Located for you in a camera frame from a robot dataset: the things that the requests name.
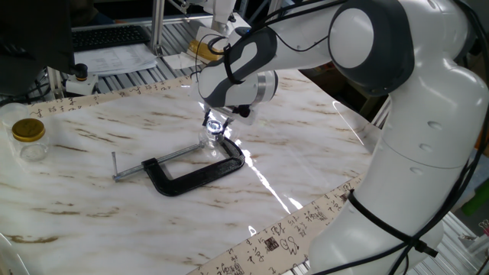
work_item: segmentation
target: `glass jar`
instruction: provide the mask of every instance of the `glass jar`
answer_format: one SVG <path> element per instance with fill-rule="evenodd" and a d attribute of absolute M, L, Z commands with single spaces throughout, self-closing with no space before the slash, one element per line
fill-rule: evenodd
<path fill-rule="evenodd" d="M 209 119 L 206 125 L 199 132 L 199 142 L 203 146 L 207 157 L 215 159 L 220 156 L 219 145 L 224 140 L 222 132 L 222 123 L 212 119 Z"/>
<path fill-rule="evenodd" d="M 2 120 L 3 127 L 10 141 L 14 139 L 11 133 L 15 122 L 28 117 L 28 107 L 20 103 L 9 103 L 0 108 L 0 120 Z"/>
<path fill-rule="evenodd" d="M 44 124 L 35 118 L 17 121 L 12 127 L 13 146 L 17 157 L 25 161 L 43 160 L 49 150 L 49 137 Z"/>

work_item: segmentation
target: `marble surface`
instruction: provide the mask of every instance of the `marble surface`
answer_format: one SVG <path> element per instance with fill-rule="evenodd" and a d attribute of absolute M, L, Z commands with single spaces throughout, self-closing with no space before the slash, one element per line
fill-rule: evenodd
<path fill-rule="evenodd" d="M 114 183 L 111 152 L 125 170 L 195 144 L 203 112 L 185 90 L 42 118 L 52 148 L 41 163 L 18 163 L 0 130 L 0 232 L 31 274 L 186 274 L 364 173 L 379 130 L 298 71 L 278 75 L 257 121 L 226 133 L 243 168 L 173 198 L 144 172 Z M 167 167 L 213 162 L 199 152 Z"/>

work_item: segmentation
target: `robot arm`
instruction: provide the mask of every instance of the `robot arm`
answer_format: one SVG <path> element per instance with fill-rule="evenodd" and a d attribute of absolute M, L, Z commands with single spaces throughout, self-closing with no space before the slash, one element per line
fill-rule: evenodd
<path fill-rule="evenodd" d="M 252 108 L 273 97 L 278 79 L 271 70 L 331 60 L 366 92 L 389 94 L 390 115 L 355 197 L 383 222 L 416 236 L 465 171 L 489 103 L 484 82 L 453 62 L 468 37 L 467 18 L 454 0 L 311 2 L 286 20 L 236 29 L 226 55 L 199 74 L 193 96 L 219 110 Z M 438 224 L 421 240 L 435 248 L 442 233 Z M 313 241 L 309 272 L 326 274 L 402 243 L 346 202 Z M 401 248 L 335 274 L 401 273 L 406 255 L 409 267 L 426 257 Z"/>

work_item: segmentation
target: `black cable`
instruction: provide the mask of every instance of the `black cable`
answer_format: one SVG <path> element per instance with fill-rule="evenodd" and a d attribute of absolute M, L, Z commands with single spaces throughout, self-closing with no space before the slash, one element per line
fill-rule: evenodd
<path fill-rule="evenodd" d="M 43 96 L 47 95 L 50 91 L 51 91 L 51 88 L 47 87 L 46 91 L 43 94 L 41 94 L 39 96 L 35 96 L 33 98 L 29 98 L 29 99 L 13 99 L 13 98 L 4 99 L 4 100 L 0 101 L 0 107 L 7 105 L 8 103 L 22 103 L 23 104 L 23 103 L 28 103 L 29 101 L 36 101 L 36 100 L 42 99 Z"/>
<path fill-rule="evenodd" d="M 475 33 L 479 38 L 479 41 L 481 43 L 481 48 L 482 48 L 482 56 L 484 58 L 484 65 L 486 69 L 486 80 L 489 80 L 489 54 L 487 53 L 487 39 L 485 35 L 485 30 L 484 27 L 482 26 L 477 14 L 470 8 L 470 6 L 466 5 L 464 2 L 461 2 L 460 0 L 454 0 L 460 8 L 465 12 L 467 15 L 468 20 L 471 22 L 472 27 L 475 29 Z M 442 207 L 438 210 L 436 214 L 434 214 L 433 218 L 418 232 L 416 233 L 413 237 L 414 238 L 420 238 L 424 234 L 426 234 L 429 230 L 431 230 L 435 225 L 437 225 L 444 217 L 445 215 L 450 211 L 450 209 L 455 205 L 455 203 L 460 199 L 461 195 L 465 191 L 468 183 L 470 182 L 470 179 L 472 178 L 474 171 L 478 165 L 478 162 L 481 158 L 482 152 L 484 152 L 486 146 L 487 146 L 487 130 L 488 130 L 488 125 L 489 125 L 489 107 L 486 110 L 486 115 L 484 118 L 484 123 L 482 125 L 482 131 L 481 131 L 481 142 L 479 145 L 479 148 L 475 154 L 475 157 L 473 161 L 470 164 L 465 164 L 465 166 L 462 168 L 462 171 L 460 173 L 459 178 L 455 181 L 454 186 L 452 187 L 452 190 L 450 191 L 449 195 L 447 196 L 447 199 L 445 202 L 442 204 Z M 400 263 L 402 263 L 403 259 L 406 258 L 406 269 L 404 270 L 404 274 L 409 269 L 409 258 L 408 258 L 408 253 L 411 248 L 413 248 L 412 245 L 407 245 L 404 247 L 401 247 L 394 252 L 403 249 L 404 251 L 401 253 L 401 255 L 397 258 L 396 263 L 392 266 L 389 274 L 395 274 L 397 271 L 397 268 L 399 267 Z M 377 256 L 370 257 L 368 259 L 363 260 L 362 264 L 369 263 L 373 260 L 377 260 L 381 254 Z M 336 271 L 344 270 L 347 268 L 351 268 L 354 266 L 357 266 L 360 264 L 360 261 L 355 261 L 350 264 L 345 264 L 340 267 L 335 267 L 330 270 L 325 270 L 323 272 L 315 273 L 314 275 L 326 275 L 330 273 L 334 273 Z"/>
<path fill-rule="evenodd" d="M 287 42 L 285 42 L 282 37 L 280 37 L 280 35 L 278 35 L 278 33 L 276 31 L 274 31 L 274 29 L 272 29 L 271 27 L 266 27 L 268 29 L 270 29 L 271 31 L 273 31 L 275 33 L 275 35 L 277 36 L 277 38 L 282 41 L 282 43 L 287 46 L 289 49 L 293 50 L 293 51 L 296 51 L 296 52 L 299 52 L 299 53 L 303 53 L 303 52 L 306 52 L 308 50 L 311 50 L 312 48 L 314 48 L 315 46 L 317 46 L 318 44 L 320 44 L 321 42 L 323 42 L 324 40 L 328 39 L 329 35 L 326 35 L 325 37 L 319 39 L 319 41 L 315 42 L 311 47 L 308 47 L 304 50 L 297 50 L 297 49 L 294 49 L 292 46 L 290 46 L 289 44 L 287 44 Z"/>
<path fill-rule="evenodd" d="M 281 18 L 270 20 L 268 22 L 263 22 L 263 23 L 257 24 L 255 26 L 253 26 L 250 29 L 250 31 L 248 33 L 246 33 L 246 35 L 253 34 L 254 32 L 256 32 L 256 31 L 258 31 L 258 30 L 260 30 L 262 28 L 265 28 L 265 27 L 270 26 L 272 24 L 278 23 L 280 21 L 284 21 L 284 20 L 287 20 L 287 19 L 299 17 L 301 15 L 307 15 L 307 14 L 313 13 L 315 11 L 321 11 L 321 10 L 323 10 L 325 8 L 331 8 L 331 7 L 334 7 L 336 5 L 344 4 L 347 1 L 348 0 L 338 0 L 338 1 L 330 2 L 330 3 L 324 4 L 324 5 L 320 5 L 320 6 L 317 6 L 317 7 L 314 7 L 314 8 L 310 8 L 310 9 L 307 9 L 307 10 L 304 10 L 304 11 L 298 11 L 298 12 L 292 13 L 291 15 L 285 15 L 285 16 L 283 16 Z M 287 10 L 287 9 L 290 9 L 290 8 L 289 7 L 287 7 L 287 8 L 281 8 L 281 9 L 278 9 L 276 11 L 282 11 L 282 10 Z"/>
<path fill-rule="evenodd" d="M 300 3 L 294 4 L 294 5 L 288 5 L 287 7 L 284 7 L 284 8 L 279 8 L 276 11 L 267 15 L 265 18 L 261 19 L 258 23 L 254 24 L 254 25 L 264 24 L 268 19 L 272 18 L 275 15 L 281 14 L 285 11 L 289 11 L 291 9 L 302 7 L 305 5 L 315 4 L 315 3 L 321 2 L 321 1 L 324 1 L 324 0 L 310 0 L 310 1 L 306 1 L 306 2 L 300 2 Z"/>
<path fill-rule="evenodd" d="M 43 85 L 38 85 L 38 86 L 36 86 L 36 88 L 35 88 L 35 89 L 29 90 L 29 91 L 27 92 L 27 94 L 29 94 L 29 93 L 31 93 L 31 92 L 34 92 L 35 90 L 38 90 L 38 89 L 40 90 L 40 88 L 45 87 L 45 86 L 48 86 L 48 85 L 49 85 L 49 84 L 47 84 L 47 83 L 46 83 L 46 84 L 43 84 Z M 7 98 L 7 99 L 4 99 L 4 100 L 0 101 L 0 107 L 2 107 L 2 106 L 4 106 L 4 105 L 7 105 L 8 103 L 27 103 L 27 102 L 29 102 L 29 101 L 33 101 L 33 100 L 38 100 L 38 99 L 37 99 L 37 97 L 33 97 L 33 98 L 30 98 L 30 99 L 26 99 L 26 98 L 25 98 L 25 95 L 23 95 L 23 96 L 22 96 L 22 98 L 19 98 L 19 97 L 9 97 L 9 98 Z"/>
<path fill-rule="evenodd" d="M 200 49 L 200 44 L 202 43 L 202 41 L 204 40 L 204 38 L 210 36 L 210 35 L 213 35 L 213 36 L 216 36 L 216 37 L 221 37 L 221 35 L 217 35 L 217 34 L 206 34 L 204 35 L 202 38 L 200 38 L 200 41 L 199 41 L 199 44 L 197 44 L 197 51 L 196 51 L 196 71 L 195 73 L 197 72 L 197 60 L 198 60 L 198 56 L 199 56 L 199 49 Z M 196 78 L 197 78 L 197 82 L 199 81 L 199 75 L 196 74 Z"/>

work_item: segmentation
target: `gold lid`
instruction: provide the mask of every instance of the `gold lid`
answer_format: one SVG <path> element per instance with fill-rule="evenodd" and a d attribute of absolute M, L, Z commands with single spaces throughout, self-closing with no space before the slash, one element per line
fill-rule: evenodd
<path fill-rule="evenodd" d="M 203 57 L 209 61 L 216 61 L 221 58 L 219 55 L 215 55 L 211 53 L 209 50 L 209 46 L 205 43 L 200 43 L 197 40 L 192 40 L 189 44 L 189 50 L 191 50 L 193 53 L 197 54 L 197 49 L 199 49 L 199 56 Z M 215 48 L 212 48 L 215 52 L 222 53 L 222 50 L 217 50 Z"/>
<path fill-rule="evenodd" d="M 40 140 L 46 133 L 44 124 L 36 118 L 25 118 L 17 121 L 12 127 L 14 138 L 21 142 Z"/>

